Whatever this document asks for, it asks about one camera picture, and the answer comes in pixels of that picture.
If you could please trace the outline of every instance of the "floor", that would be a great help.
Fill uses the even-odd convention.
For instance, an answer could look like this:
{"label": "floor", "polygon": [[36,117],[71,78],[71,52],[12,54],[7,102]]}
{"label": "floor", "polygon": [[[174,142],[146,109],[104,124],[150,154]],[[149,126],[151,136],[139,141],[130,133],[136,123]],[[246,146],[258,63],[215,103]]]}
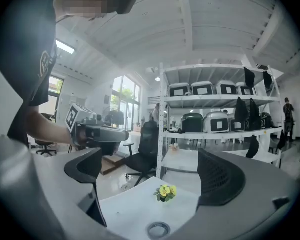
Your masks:
{"label": "floor", "polygon": [[[124,147],[124,144],[135,143],[132,146],[133,154],[138,152],[140,142],[140,134],[132,133],[129,140],[122,142],[119,148],[121,156],[129,156],[129,148]],[[196,143],[193,144],[193,140],[179,139],[178,144],[181,149],[185,150],[196,150]],[[226,143],[221,143],[220,140],[209,140],[206,143],[207,150],[211,151],[236,151],[249,149],[249,141],[239,143],[237,140],[234,144],[232,141],[227,141]],[[64,148],[63,151],[60,150],[58,154],[68,153],[68,148]],[[198,142],[198,148],[201,147],[201,142]],[[300,140],[294,141],[293,143],[288,143],[284,149],[284,156],[282,159],[281,169],[289,174],[296,181],[300,181]],[[124,191],[132,188],[138,180],[138,176],[129,176],[126,178],[127,173],[135,173],[132,169],[123,165],[115,171],[103,176],[99,175],[97,178],[97,191],[100,200],[116,196]],[[195,194],[200,194],[201,183],[198,174],[196,173],[184,173],[177,171],[168,170],[163,178],[164,181],[170,183],[171,185],[176,185],[179,188],[190,191]]]}

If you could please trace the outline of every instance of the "ceiling light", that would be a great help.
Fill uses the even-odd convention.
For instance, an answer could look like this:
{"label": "ceiling light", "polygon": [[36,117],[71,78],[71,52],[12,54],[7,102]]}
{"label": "ceiling light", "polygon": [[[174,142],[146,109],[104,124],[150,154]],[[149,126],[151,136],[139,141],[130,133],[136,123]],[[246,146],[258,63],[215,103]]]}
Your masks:
{"label": "ceiling light", "polygon": [[70,53],[70,54],[73,54],[75,52],[75,49],[73,49],[72,47],[66,45],[65,43],[63,42],[60,42],[58,40],[55,40],[55,43],[56,43],[56,46],[58,46],[58,48]]}

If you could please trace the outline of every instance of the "flower bouquet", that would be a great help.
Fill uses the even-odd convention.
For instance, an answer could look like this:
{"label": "flower bouquet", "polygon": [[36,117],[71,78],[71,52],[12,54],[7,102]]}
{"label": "flower bouquet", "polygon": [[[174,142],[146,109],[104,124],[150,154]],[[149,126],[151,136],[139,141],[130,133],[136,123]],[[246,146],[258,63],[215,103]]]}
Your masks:
{"label": "flower bouquet", "polygon": [[168,202],[177,195],[177,188],[176,186],[161,185],[153,195],[156,196],[158,202]]}

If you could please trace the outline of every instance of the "glass door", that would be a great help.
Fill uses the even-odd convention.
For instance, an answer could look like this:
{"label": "glass door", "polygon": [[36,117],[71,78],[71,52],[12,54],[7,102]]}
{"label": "glass door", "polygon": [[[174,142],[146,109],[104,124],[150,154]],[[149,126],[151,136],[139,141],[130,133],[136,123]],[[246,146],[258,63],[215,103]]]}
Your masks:
{"label": "glass door", "polygon": [[126,129],[126,127],[127,127],[127,103],[125,101],[120,102],[120,111],[123,113],[124,125],[119,125],[119,128]]}
{"label": "glass door", "polygon": [[133,116],[133,107],[134,105],[132,103],[128,103],[127,106],[127,113],[126,113],[126,130],[127,131],[132,131],[132,124],[133,124],[133,120],[132,120],[132,116]]}

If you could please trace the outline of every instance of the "white ceiling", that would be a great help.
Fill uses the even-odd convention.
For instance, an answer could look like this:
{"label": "white ceiling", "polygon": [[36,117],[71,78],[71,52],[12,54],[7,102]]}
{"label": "white ceiling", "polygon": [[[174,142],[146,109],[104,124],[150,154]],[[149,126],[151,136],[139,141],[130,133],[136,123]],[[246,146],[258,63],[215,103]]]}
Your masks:
{"label": "white ceiling", "polygon": [[76,51],[59,50],[55,69],[92,84],[124,72],[151,86],[159,74],[146,68],[160,62],[241,65],[243,51],[287,71],[300,51],[297,28],[277,0],[137,0],[127,15],[68,18],[57,39]]}

